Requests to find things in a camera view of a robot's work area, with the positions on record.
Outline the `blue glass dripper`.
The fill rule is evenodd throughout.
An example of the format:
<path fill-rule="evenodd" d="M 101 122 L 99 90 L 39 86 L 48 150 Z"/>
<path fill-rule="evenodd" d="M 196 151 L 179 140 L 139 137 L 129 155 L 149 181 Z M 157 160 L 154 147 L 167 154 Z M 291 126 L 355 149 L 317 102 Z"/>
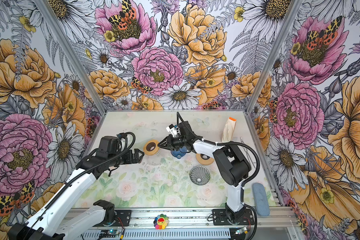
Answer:
<path fill-rule="evenodd" d="M 187 154 L 187 150 L 178 150 L 178 151 L 171 151 L 171 155 L 177 159 L 181 159 Z"/>

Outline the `clear glass carafe wooden handle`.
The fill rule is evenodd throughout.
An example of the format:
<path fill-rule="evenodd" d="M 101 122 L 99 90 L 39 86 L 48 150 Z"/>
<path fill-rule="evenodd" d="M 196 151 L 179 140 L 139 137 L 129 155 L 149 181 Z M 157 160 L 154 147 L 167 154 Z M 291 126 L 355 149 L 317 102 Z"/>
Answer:
<path fill-rule="evenodd" d="M 144 161 L 151 166 L 158 166 L 161 164 L 161 154 L 160 154 L 160 150 L 153 154 L 153 155 L 145 155 L 144 157 Z"/>

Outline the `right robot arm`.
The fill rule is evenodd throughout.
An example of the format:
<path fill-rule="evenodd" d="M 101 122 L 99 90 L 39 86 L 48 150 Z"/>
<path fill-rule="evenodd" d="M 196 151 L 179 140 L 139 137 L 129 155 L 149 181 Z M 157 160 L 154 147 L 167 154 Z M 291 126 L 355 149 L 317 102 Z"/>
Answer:
<path fill-rule="evenodd" d="M 238 224 L 248 208 L 244 202 L 245 184 L 260 170 L 260 159 L 250 146 L 239 142 L 218 143 L 198 136 L 185 121 L 167 127 L 170 133 L 159 142 L 158 147 L 169 151 L 186 148 L 189 152 L 212 158 L 217 164 L 221 177 L 230 185 L 225 204 L 226 217 L 232 224 Z"/>

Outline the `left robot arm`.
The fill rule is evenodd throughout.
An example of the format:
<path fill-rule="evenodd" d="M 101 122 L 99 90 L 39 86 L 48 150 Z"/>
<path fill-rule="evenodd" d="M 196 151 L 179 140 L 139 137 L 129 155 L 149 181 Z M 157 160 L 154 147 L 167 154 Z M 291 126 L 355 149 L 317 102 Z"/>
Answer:
<path fill-rule="evenodd" d="M 92 150 L 76 165 L 70 178 L 53 197 L 26 223 L 16 223 L 8 232 L 11 240 L 73 240 L 89 228 L 117 221 L 114 204 L 98 200 L 92 207 L 62 222 L 75 202 L 111 167 L 141 163 L 144 152 L 134 149 L 136 136 L 132 132 L 105 136 L 98 148 Z"/>

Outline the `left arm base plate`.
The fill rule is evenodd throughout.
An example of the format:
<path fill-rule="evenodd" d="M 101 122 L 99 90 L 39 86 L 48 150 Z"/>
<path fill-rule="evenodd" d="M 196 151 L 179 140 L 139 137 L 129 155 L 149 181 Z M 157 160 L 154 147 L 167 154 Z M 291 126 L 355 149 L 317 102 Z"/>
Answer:
<path fill-rule="evenodd" d="M 107 210 L 101 225 L 104 227 L 128 227 L 131 214 L 131 210 Z"/>

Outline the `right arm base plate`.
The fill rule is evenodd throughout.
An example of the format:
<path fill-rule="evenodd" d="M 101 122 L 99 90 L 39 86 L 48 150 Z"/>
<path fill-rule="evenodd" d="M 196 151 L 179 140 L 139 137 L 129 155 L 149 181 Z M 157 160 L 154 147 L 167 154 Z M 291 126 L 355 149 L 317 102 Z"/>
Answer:
<path fill-rule="evenodd" d="M 240 214 L 239 217 L 235 217 L 230 221 L 227 217 L 225 209 L 212 209 L 212 218 L 214 226 L 253 226 L 255 224 L 255 215 L 252 210 L 246 208 Z"/>

